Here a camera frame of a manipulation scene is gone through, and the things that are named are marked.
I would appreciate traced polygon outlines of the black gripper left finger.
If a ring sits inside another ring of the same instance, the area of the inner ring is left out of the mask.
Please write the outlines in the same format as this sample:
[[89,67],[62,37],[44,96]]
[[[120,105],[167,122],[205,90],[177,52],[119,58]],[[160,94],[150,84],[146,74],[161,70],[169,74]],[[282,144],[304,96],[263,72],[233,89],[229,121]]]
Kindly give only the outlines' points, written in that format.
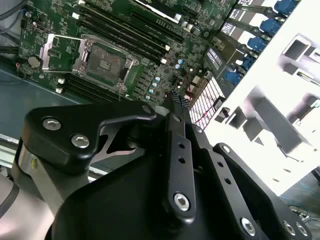
[[[156,107],[133,100],[36,108],[24,120],[21,169],[56,214],[67,197],[88,183],[90,165],[143,151],[164,165],[164,211],[190,223],[196,216],[196,195],[186,137],[189,121],[175,92]],[[40,173],[27,170],[27,159],[40,164]]]

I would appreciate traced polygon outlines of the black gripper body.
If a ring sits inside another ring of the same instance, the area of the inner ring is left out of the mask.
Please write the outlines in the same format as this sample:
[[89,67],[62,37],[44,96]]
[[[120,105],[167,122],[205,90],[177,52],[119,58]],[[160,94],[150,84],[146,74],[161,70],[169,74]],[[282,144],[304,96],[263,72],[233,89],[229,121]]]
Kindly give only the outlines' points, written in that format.
[[165,212],[165,166],[148,153],[78,189],[61,206],[54,240],[193,240]]

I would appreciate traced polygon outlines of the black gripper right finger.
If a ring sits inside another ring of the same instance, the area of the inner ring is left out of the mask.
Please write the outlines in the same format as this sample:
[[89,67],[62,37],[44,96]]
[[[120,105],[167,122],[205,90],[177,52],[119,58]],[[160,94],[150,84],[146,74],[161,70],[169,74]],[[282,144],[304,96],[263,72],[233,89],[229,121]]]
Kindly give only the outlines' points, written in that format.
[[310,240],[301,218],[171,94],[171,210],[194,240]]

